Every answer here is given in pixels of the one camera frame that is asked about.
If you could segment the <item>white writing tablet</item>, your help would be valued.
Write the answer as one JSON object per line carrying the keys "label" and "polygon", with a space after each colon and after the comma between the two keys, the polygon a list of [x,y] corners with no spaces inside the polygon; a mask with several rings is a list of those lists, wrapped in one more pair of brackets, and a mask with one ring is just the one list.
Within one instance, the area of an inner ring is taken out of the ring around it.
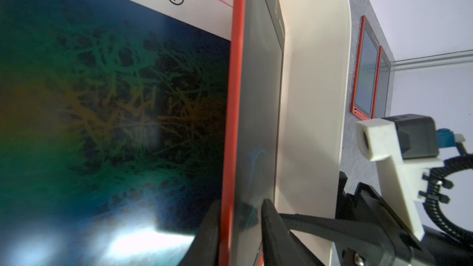
{"label": "white writing tablet", "polygon": [[233,7],[1,0],[1,264],[176,266],[221,196]]}

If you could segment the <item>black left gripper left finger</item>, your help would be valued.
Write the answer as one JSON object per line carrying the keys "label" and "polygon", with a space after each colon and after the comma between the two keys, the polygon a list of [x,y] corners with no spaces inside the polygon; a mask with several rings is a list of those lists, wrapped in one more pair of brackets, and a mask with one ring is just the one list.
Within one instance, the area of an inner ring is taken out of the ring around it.
{"label": "black left gripper left finger", "polygon": [[197,234],[179,266],[217,266],[219,259],[221,202],[206,213]]}

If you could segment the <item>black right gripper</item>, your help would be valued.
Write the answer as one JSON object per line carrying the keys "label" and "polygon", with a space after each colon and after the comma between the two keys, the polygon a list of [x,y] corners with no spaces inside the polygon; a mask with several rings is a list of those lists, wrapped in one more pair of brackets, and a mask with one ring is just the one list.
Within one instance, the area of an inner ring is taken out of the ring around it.
{"label": "black right gripper", "polygon": [[417,239],[373,187],[359,183],[355,193],[346,193],[347,180],[340,172],[336,219],[280,214],[286,227],[335,243],[342,266],[473,264],[472,246],[427,226],[424,237]]}

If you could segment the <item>cream plastic storage tray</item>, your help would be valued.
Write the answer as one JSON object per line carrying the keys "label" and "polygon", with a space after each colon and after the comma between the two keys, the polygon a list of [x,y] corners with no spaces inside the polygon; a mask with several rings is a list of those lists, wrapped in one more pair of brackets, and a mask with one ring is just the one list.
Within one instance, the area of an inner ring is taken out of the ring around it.
{"label": "cream plastic storage tray", "polygon": [[349,0],[279,0],[285,23],[277,211],[334,218],[351,46]]}

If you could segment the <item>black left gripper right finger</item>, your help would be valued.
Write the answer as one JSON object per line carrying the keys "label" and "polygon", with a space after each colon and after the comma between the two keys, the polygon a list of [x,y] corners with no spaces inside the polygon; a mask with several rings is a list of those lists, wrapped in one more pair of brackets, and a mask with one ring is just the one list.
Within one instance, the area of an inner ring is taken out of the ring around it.
{"label": "black left gripper right finger", "polygon": [[272,201],[261,207],[262,244],[265,266],[313,266],[312,254],[300,239],[290,232]]}

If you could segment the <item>large red writing tablet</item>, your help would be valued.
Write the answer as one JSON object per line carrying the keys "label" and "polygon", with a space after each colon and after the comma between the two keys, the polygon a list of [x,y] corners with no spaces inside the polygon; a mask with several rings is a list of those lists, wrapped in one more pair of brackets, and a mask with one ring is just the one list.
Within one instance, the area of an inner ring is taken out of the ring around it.
{"label": "large red writing tablet", "polygon": [[380,47],[368,18],[362,16],[351,102],[351,113],[362,121],[374,118],[381,58]]}

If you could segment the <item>black frame writing tablet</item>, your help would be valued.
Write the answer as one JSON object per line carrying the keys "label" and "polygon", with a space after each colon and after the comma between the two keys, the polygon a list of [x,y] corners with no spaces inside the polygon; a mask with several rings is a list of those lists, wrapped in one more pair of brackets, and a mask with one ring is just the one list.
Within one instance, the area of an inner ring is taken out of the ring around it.
{"label": "black frame writing tablet", "polygon": [[279,0],[234,0],[219,260],[262,263],[261,206],[275,195],[285,23]]}

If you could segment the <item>small red writing tablet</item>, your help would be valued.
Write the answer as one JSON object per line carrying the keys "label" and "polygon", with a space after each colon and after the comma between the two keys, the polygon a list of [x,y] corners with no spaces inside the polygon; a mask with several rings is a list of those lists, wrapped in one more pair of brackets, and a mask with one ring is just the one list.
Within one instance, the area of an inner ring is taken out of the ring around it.
{"label": "small red writing tablet", "polygon": [[376,88],[376,103],[373,118],[384,118],[386,114],[391,63],[384,48],[379,48],[379,73]]}

